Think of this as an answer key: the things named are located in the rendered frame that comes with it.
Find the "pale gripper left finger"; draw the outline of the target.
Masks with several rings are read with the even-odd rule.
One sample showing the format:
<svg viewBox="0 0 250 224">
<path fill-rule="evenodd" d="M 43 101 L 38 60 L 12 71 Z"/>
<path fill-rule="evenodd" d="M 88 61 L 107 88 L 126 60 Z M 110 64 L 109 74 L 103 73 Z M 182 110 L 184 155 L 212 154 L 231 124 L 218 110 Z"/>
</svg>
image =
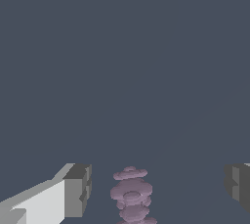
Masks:
<svg viewBox="0 0 250 224">
<path fill-rule="evenodd" d="M 67 163 L 51 180 L 0 202 L 0 224 L 61 224 L 82 217 L 91 175 L 91 164 Z"/>
</svg>

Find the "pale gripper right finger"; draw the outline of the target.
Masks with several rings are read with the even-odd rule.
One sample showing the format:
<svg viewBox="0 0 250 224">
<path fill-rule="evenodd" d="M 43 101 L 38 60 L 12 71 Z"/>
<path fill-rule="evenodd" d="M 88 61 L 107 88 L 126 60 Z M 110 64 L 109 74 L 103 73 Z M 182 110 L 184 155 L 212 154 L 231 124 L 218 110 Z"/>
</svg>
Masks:
<svg viewBox="0 0 250 224">
<path fill-rule="evenodd" d="M 250 213 L 250 163 L 226 164 L 224 173 L 227 193 Z"/>
</svg>

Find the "mauve stacked-disc object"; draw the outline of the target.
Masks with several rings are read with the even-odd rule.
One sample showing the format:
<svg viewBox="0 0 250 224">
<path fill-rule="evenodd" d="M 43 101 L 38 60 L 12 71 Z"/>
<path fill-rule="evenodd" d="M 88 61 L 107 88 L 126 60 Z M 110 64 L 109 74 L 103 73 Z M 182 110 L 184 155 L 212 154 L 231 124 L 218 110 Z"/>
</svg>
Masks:
<svg viewBox="0 0 250 224">
<path fill-rule="evenodd" d="M 157 224 L 153 217 L 147 217 L 151 204 L 152 186 L 144 180 L 145 169 L 127 166 L 113 174 L 118 182 L 110 190 L 110 197 L 116 201 L 121 221 L 116 224 Z"/>
</svg>

